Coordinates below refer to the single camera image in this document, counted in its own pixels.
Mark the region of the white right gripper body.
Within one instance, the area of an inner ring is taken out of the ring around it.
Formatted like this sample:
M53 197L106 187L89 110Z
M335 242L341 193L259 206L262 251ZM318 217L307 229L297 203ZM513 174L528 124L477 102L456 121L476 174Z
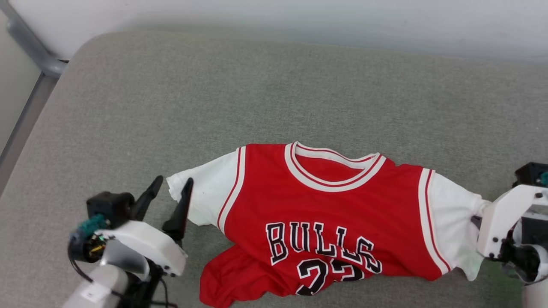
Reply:
M517 185L485 207L477 241L477 250L486 258L497 257L502 239L522 218L547 220L545 187Z

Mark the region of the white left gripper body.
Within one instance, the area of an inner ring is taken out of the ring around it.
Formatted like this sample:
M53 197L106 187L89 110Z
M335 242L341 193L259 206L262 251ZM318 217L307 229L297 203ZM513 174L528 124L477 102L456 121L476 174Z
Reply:
M67 254L75 270L77 261L98 263L90 277L151 277L156 270L181 276L187 254L167 234L145 222L127 221L112 228L108 220L86 220L70 235Z

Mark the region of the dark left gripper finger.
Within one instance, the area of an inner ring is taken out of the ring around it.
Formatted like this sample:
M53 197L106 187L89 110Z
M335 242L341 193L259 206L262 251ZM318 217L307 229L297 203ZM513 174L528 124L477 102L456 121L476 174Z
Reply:
M188 178L184 187L181 190L181 198L178 201L176 209L172 213L169 220L162 225L162 231L170 236L170 238L182 248L182 240L184 239L188 212L190 209L191 195L193 191L194 180Z
M162 175L157 176L141 194L141 196L130 207L130 219L134 221L142 222L145 218L145 214L148 211L149 205L152 200L156 198L158 192L162 186L164 177Z

